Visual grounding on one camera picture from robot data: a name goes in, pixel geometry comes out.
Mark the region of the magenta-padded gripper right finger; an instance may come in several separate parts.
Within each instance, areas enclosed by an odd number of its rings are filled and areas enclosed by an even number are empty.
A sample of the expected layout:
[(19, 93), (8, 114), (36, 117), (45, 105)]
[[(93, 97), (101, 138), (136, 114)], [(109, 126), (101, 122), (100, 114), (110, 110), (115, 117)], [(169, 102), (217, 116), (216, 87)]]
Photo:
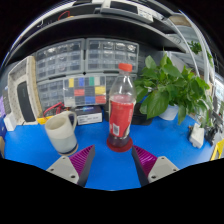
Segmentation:
[(132, 157), (141, 186), (146, 186), (179, 170), (167, 157), (156, 157), (136, 145), (132, 146)]

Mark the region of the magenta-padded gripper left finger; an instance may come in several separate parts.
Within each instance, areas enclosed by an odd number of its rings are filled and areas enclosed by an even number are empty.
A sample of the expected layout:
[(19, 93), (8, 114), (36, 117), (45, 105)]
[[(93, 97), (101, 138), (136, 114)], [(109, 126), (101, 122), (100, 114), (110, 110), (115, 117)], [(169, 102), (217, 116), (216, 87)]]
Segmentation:
[(95, 156), (95, 146), (88, 146), (70, 157), (61, 156), (47, 171), (81, 187), (86, 185), (92, 161)]

